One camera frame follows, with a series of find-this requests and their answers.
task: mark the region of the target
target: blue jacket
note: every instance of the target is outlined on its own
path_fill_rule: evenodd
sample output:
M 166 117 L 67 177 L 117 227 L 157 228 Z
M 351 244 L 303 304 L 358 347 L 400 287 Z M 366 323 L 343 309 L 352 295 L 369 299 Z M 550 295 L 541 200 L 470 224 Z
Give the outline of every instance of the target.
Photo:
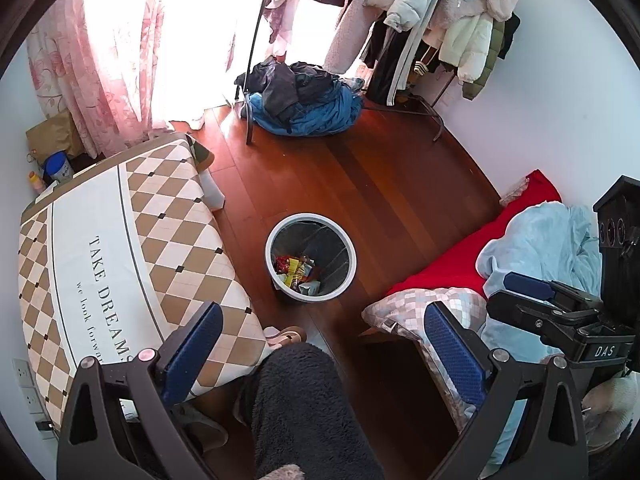
M 363 105 L 362 98 L 354 95 L 347 85 L 338 80 L 313 104 L 296 104 L 289 124 L 282 124 L 264 110 L 260 94 L 251 94 L 249 99 L 256 123 L 273 134 L 291 137 L 343 132 L 356 121 Z

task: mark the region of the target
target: red blanket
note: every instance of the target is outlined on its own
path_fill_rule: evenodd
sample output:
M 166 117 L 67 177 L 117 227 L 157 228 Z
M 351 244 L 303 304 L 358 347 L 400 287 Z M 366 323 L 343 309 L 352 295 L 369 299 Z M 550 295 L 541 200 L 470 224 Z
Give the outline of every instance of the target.
M 464 238 L 418 274 L 393 286 L 387 295 L 408 288 L 433 289 L 455 286 L 470 288 L 484 296 L 482 286 L 486 280 L 476 272 L 476 260 L 482 248 L 490 240 L 501 238 L 509 220 L 527 207 L 542 202 L 562 202 L 554 185 L 540 170 L 528 174 L 527 178 L 529 179 L 527 189 L 520 197 L 508 204 L 498 218 Z

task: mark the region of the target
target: paper bag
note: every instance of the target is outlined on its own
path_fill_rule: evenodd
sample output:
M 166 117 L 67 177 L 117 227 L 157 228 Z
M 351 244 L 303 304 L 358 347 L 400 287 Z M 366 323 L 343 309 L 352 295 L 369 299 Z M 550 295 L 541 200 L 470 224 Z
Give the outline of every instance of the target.
M 84 153 L 82 140 L 69 110 L 63 110 L 28 130 L 27 143 L 31 155 L 41 166 L 57 152 L 65 152 L 68 158 Z

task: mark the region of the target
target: screw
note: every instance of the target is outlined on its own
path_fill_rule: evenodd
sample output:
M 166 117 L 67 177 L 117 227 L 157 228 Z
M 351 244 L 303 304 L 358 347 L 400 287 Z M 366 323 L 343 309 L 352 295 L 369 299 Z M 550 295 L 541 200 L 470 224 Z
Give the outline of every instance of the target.
M 82 368 L 91 368 L 95 363 L 95 359 L 91 356 L 89 357 L 85 357 L 84 359 L 82 359 L 82 361 L 80 361 L 80 366 Z
M 554 365 L 558 368 L 566 368 L 566 359 L 557 355 L 554 357 Z
M 156 351 L 153 348 L 145 348 L 138 354 L 138 359 L 141 361 L 151 361 L 156 356 Z
M 500 361 L 501 363 L 507 362 L 510 357 L 509 352 L 503 350 L 502 348 L 495 349 L 493 356 L 496 361 Z

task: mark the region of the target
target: blue gripper pad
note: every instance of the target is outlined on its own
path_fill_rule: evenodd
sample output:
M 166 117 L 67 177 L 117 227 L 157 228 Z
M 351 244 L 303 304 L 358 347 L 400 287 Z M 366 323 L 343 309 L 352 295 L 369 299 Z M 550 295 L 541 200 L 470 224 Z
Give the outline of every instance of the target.
M 162 403 L 171 407 L 183 402 L 202 366 L 222 333 L 223 314 L 217 303 L 202 316 L 166 369 Z
M 555 296 L 555 292 L 548 282 L 530 278 L 517 272 L 508 272 L 504 275 L 502 282 L 507 290 L 530 298 L 536 298 L 537 300 L 550 301 Z
M 486 397 L 484 370 L 433 303 L 424 313 L 424 331 L 462 400 L 480 408 Z

